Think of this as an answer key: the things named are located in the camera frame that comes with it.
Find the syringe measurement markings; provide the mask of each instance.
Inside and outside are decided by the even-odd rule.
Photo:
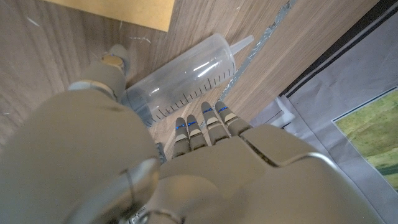
[[[184,98],[187,101],[187,103],[189,103],[187,97],[185,96],[185,94],[182,93],[182,95],[184,96]]]
[[[163,113],[162,113],[162,111],[160,110],[160,109],[158,109],[159,110],[159,112],[164,116],[164,117],[167,117],[166,115],[164,115]]]
[[[209,77],[207,77],[207,81],[209,81],[210,89],[211,89],[211,83]]]

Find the green picture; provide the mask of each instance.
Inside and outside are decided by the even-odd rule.
[[[376,97],[334,120],[353,146],[398,191],[398,91]]]

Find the blue marking on fingertip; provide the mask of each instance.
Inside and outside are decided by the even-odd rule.
[[[192,121],[191,123],[188,123],[188,126],[191,126],[191,124],[195,124],[196,121]]]
[[[227,106],[225,106],[225,107],[223,107],[223,108],[219,109],[219,110],[218,110],[218,112],[221,112],[221,111],[223,111],[223,110],[225,110],[225,109],[228,109],[228,107],[227,107]]]
[[[213,109],[207,109],[207,110],[205,110],[203,113],[206,113],[206,112],[209,112],[209,111],[212,111]]]

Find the wood grain surface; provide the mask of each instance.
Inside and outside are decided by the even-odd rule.
[[[176,0],[166,33],[49,2],[0,0],[0,144],[34,109],[65,91],[114,44],[129,49],[131,85],[215,32],[230,44],[250,34],[257,41],[286,2]],[[225,103],[249,121],[375,3],[298,0]],[[254,44],[235,55],[237,65]],[[175,118],[193,113],[203,121],[200,104],[214,104],[225,85],[149,129],[165,145],[167,157],[172,153]]]

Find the robot finger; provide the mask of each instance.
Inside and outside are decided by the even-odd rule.
[[[201,147],[207,146],[207,142],[203,136],[203,133],[200,131],[196,117],[194,117],[192,114],[188,115],[187,123],[190,138],[189,145],[191,146],[191,150],[197,150]]]
[[[221,140],[228,139],[229,134],[218,120],[216,114],[208,102],[201,104],[203,117],[205,118],[206,127],[208,129],[210,142],[212,145],[217,144]]]
[[[215,108],[232,136],[239,136],[244,131],[252,128],[250,124],[236,116],[222,101],[217,102]]]
[[[177,118],[175,121],[175,144],[172,158],[182,156],[190,151],[187,125],[183,118]]]

